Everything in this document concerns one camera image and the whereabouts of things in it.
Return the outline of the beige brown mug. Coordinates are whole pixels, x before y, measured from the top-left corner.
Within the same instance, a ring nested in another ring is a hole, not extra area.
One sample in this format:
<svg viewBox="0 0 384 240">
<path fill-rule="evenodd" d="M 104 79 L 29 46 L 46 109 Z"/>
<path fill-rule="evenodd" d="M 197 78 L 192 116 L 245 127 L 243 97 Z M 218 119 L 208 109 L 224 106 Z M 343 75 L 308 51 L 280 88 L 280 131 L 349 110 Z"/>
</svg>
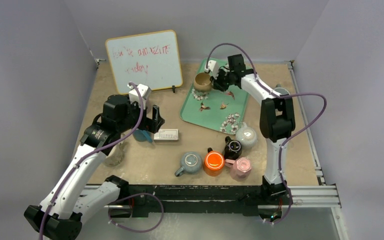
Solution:
<svg viewBox="0 0 384 240">
<path fill-rule="evenodd" d="M 209 93 L 212 90 L 211 76 L 208 73 L 198 73 L 193 81 L 193 88 L 201 93 Z"/>
</svg>

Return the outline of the grey mug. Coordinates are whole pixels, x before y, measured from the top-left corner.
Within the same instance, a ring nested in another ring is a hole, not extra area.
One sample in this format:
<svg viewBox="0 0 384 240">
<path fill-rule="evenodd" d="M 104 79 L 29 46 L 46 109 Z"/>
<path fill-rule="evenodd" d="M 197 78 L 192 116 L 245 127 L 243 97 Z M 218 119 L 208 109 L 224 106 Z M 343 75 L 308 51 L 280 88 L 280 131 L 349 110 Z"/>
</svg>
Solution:
<svg viewBox="0 0 384 240">
<path fill-rule="evenodd" d="M 282 87 L 281 84 L 277 84 L 274 91 L 276 91 L 279 96 L 290 95 L 290 92 L 286 88 Z"/>
</svg>

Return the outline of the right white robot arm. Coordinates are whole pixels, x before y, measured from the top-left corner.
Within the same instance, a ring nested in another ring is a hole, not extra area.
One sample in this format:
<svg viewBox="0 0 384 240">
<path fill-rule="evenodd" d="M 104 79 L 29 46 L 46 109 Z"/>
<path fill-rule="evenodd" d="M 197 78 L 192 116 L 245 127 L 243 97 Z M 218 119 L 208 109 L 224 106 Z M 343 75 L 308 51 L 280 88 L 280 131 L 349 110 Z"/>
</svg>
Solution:
<svg viewBox="0 0 384 240">
<path fill-rule="evenodd" d="M 281 94 L 268 86 L 254 67 L 247 68 L 242 54 L 229 56 L 226 66 L 207 59 L 204 71 L 210 74 L 214 89 L 226 92 L 230 86 L 237 86 L 259 103 L 259 129 L 267 147 L 260 196 L 264 202 L 274 203 L 287 191 L 284 167 L 288 139 L 296 128 L 293 100 L 288 92 Z"/>
</svg>

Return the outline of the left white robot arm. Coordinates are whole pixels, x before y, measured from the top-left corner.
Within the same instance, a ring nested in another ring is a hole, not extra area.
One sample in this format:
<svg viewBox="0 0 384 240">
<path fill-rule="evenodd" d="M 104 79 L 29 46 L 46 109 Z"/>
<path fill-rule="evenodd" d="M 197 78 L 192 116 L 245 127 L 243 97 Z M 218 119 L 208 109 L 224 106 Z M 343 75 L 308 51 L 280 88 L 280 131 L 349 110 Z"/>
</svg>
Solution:
<svg viewBox="0 0 384 240">
<path fill-rule="evenodd" d="M 127 95 L 111 95 L 103 104 L 92 124 L 80 138 L 74 158 L 53 190 L 38 205 L 29 205 L 24 217 L 39 233 L 39 239 L 74 240 L 82 226 L 101 208 L 110 203 L 146 198 L 147 192 L 131 193 L 127 181 L 111 175 L 97 189 L 80 198 L 97 167 L 104 162 L 113 147 L 135 130 L 156 133 L 165 123 L 157 105 L 148 118 L 145 99 L 131 100 Z"/>
</svg>

